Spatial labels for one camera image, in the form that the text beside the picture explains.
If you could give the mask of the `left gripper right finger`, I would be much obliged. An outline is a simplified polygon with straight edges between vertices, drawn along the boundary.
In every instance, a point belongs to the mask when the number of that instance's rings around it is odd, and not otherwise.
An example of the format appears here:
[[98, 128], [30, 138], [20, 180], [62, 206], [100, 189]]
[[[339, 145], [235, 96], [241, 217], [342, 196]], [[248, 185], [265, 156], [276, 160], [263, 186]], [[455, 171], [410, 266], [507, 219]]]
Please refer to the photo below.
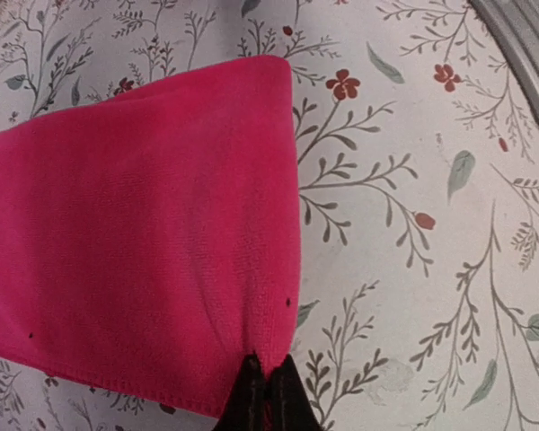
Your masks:
[[321, 431], [291, 355], [271, 373], [266, 386], [264, 429]]

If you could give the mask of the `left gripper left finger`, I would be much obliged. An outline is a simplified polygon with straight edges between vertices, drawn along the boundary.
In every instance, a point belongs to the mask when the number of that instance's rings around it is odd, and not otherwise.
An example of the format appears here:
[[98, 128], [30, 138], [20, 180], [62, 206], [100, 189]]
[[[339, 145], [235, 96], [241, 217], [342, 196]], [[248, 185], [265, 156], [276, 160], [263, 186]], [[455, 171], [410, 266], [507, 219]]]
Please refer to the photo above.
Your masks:
[[255, 353], [240, 366], [217, 431], [261, 431], [264, 429], [266, 378]]

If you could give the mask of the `pink red towel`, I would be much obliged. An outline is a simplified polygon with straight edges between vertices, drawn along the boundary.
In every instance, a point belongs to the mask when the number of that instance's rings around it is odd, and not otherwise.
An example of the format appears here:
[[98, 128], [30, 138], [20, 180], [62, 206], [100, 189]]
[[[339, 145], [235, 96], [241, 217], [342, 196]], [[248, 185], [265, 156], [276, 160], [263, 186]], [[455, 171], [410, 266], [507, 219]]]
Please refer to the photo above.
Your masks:
[[218, 417], [296, 328], [292, 76], [236, 59], [0, 133], [0, 357]]

